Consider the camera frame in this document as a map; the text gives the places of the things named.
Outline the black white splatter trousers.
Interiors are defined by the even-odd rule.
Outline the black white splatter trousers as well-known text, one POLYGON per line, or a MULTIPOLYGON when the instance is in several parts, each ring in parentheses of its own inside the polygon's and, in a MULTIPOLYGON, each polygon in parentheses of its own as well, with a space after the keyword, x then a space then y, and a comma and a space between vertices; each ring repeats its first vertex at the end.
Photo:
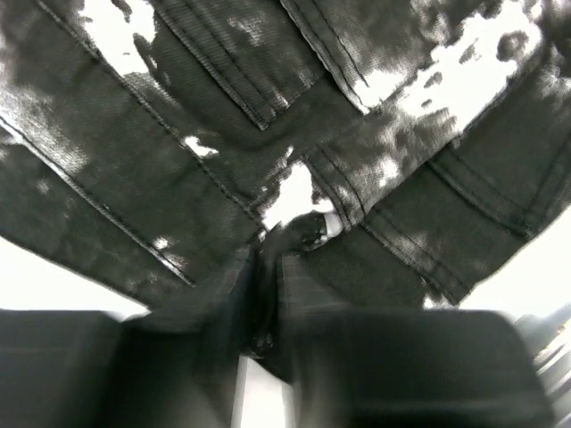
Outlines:
POLYGON ((567 1, 1 4, 1 235, 146 305, 275 226, 457 303, 569 202, 567 1))

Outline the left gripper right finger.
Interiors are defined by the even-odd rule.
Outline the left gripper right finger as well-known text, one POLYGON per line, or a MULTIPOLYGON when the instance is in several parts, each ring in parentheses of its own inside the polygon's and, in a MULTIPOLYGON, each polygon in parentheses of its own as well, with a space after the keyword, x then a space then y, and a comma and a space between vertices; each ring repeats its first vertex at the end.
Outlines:
POLYGON ((267 259, 267 368, 300 427, 552 427, 516 328, 487 310, 373 309, 338 298, 294 255, 267 259))

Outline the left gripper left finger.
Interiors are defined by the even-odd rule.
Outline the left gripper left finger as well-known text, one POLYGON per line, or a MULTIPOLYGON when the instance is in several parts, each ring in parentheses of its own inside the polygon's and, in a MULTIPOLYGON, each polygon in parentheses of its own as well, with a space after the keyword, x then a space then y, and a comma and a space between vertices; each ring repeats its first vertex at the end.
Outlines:
POLYGON ((255 269, 242 249, 141 317, 1 313, 4 427, 228 427, 255 269))

